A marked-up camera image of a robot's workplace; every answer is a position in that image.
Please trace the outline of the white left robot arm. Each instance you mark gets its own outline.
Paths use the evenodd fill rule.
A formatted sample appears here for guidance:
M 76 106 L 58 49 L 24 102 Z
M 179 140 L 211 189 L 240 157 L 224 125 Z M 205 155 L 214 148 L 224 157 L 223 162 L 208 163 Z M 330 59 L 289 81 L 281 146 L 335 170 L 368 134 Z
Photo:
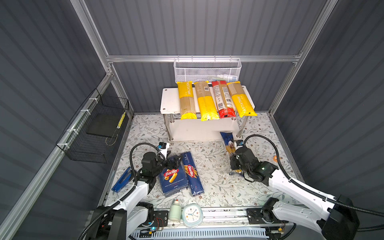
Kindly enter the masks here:
M 141 146 L 147 145 L 154 148 L 155 152 L 145 154 L 145 165 L 143 176 L 140 177 L 140 171 L 135 171 L 133 164 L 133 152 Z M 149 213 L 153 212 L 153 206 L 143 204 L 141 200 L 146 197 L 153 189 L 157 176 L 166 168 L 172 165 L 172 162 L 167 159 L 169 143 L 160 142 L 158 145 L 149 143 L 136 144 L 130 151 L 130 168 L 131 176 L 133 177 L 132 188 L 123 195 L 114 204 L 108 207 L 102 207 L 96 211 L 97 216 L 93 217 L 91 222 L 79 239 L 95 239 L 99 233 L 105 233 L 106 230 L 101 227 L 101 224 L 108 220 L 113 211 L 112 225 L 107 233 L 109 240 L 125 240 L 131 233 L 149 217 Z

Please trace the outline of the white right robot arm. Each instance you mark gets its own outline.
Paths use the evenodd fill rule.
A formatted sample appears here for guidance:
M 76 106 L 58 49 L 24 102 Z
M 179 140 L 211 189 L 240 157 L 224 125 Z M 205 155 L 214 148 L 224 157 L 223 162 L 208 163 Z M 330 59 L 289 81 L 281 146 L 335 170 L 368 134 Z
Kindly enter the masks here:
M 321 233 L 327 240 L 352 240 L 356 233 L 383 230 L 383 225 L 361 228 L 357 215 L 360 212 L 383 217 L 383 213 L 355 207 L 343 195 L 336 198 L 290 177 L 280 161 L 277 165 L 259 161 L 246 146 L 248 139 L 231 144 L 235 149 L 231 156 L 232 170 L 240 170 L 243 178 L 250 183 L 262 183 L 303 204 L 299 207 L 269 198 L 258 213 L 251 215 L 252 218 L 259 217 L 267 224 L 291 222 Z

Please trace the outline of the red yellow spaghetti bag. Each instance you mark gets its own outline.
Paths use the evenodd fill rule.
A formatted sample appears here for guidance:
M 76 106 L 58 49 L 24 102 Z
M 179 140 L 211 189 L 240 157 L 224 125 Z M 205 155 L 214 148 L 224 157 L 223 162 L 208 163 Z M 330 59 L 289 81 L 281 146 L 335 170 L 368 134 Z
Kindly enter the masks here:
M 226 81 L 213 81 L 212 86 L 220 118 L 235 118 L 236 114 Z

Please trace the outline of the blue yellow spaghetti bag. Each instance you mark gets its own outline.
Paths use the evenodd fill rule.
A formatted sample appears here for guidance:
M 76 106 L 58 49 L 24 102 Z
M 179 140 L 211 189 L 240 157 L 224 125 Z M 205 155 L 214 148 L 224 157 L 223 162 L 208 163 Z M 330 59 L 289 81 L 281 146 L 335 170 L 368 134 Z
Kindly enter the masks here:
M 235 147 L 233 134 L 226 133 L 226 132 L 220 132 L 220 134 L 224 140 L 226 150 L 230 156 L 230 167 L 231 167 L 230 175 L 234 175 L 234 174 L 242 175 L 243 171 L 239 167 L 237 157 L 235 155 L 236 147 Z

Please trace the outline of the yellow pasta bag tan window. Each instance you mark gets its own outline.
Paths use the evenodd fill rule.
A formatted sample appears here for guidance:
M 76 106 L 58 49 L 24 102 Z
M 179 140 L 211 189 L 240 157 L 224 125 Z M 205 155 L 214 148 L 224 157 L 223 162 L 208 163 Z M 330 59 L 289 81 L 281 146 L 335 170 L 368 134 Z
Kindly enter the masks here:
M 252 107 L 247 95 L 245 94 L 241 82 L 237 81 L 227 83 L 227 87 L 239 117 L 256 117 L 257 114 Z

